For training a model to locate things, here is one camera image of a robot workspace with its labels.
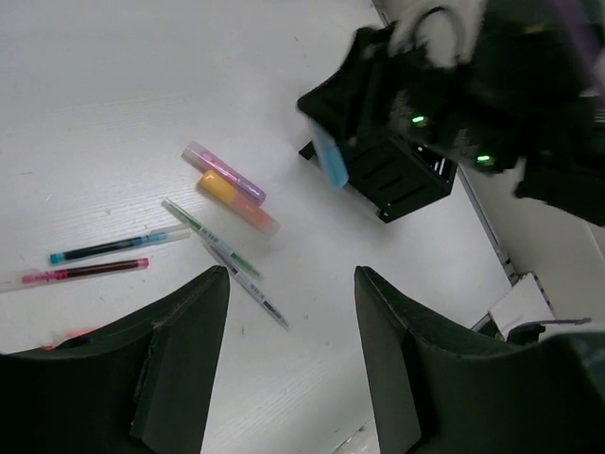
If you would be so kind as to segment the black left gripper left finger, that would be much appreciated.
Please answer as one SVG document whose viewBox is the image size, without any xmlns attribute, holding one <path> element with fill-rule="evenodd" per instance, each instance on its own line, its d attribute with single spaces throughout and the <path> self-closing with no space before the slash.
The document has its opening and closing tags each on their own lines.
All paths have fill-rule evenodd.
<svg viewBox="0 0 605 454">
<path fill-rule="evenodd" d="M 214 266 L 113 323 L 2 356 L 2 451 L 200 452 L 229 297 Z"/>
</svg>

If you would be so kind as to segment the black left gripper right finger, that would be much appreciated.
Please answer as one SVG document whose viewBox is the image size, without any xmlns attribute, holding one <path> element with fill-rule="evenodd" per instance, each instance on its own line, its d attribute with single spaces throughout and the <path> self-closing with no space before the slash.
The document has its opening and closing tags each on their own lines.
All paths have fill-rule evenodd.
<svg viewBox="0 0 605 454">
<path fill-rule="evenodd" d="M 384 453 L 600 453 L 604 336 L 517 345 L 405 296 L 376 271 L 354 300 Z"/>
</svg>

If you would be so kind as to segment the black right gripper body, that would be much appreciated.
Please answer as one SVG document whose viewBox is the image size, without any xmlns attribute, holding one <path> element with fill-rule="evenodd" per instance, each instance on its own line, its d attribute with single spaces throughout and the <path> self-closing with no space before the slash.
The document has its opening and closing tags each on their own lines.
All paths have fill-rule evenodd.
<svg viewBox="0 0 605 454">
<path fill-rule="evenodd" d="M 588 90 L 604 45 L 598 1 L 490 1 L 476 60 L 438 67 L 424 44 L 387 54 L 393 25 L 363 26 L 299 111 L 337 142 L 399 134 L 494 174 L 518 161 L 604 170 L 604 102 Z"/>
</svg>

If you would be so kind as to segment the orange highlighter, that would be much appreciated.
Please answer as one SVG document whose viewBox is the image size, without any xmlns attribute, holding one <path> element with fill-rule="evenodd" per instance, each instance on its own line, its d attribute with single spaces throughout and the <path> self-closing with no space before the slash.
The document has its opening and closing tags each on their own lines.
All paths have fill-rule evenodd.
<svg viewBox="0 0 605 454">
<path fill-rule="evenodd" d="M 243 196 L 213 170 L 207 170 L 202 174 L 198 187 L 231 209 L 256 230 L 269 236 L 279 230 L 280 225 L 273 217 Z"/>
</svg>

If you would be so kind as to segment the blue highlighter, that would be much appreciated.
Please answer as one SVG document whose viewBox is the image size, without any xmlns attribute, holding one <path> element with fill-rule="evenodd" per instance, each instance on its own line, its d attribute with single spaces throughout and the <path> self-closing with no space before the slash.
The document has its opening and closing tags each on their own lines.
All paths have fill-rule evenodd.
<svg viewBox="0 0 605 454">
<path fill-rule="evenodd" d="M 311 122 L 312 142 L 320 168 L 333 188 L 341 188 L 349 181 L 341 151 L 335 139 L 318 123 Z"/>
</svg>

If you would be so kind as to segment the purple pink highlighter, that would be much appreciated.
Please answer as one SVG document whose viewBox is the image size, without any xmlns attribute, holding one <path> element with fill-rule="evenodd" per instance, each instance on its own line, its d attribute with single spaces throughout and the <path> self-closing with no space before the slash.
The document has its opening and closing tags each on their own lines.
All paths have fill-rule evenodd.
<svg viewBox="0 0 605 454">
<path fill-rule="evenodd" d="M 181 156 L 202 172 L 213 170 L 257 206 L 264 203 L 266 193 L 259 186 L 246 179 L 198 142 L 191 141 Z"/>
</svg>

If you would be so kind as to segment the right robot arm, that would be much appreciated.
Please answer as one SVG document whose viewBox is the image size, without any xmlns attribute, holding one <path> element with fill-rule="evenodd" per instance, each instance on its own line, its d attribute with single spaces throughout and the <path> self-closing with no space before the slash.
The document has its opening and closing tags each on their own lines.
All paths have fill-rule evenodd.
<svg viewBox="0 0 605 454">
<path fill-rule="evenodd" d="M 361 27 L 297 106 L 305 157 L 384 222 L 447 197 L 459 166 L 595 225 L 604 222 L 604 7 L 599 1 L 426 2 Z"/>
</svg>

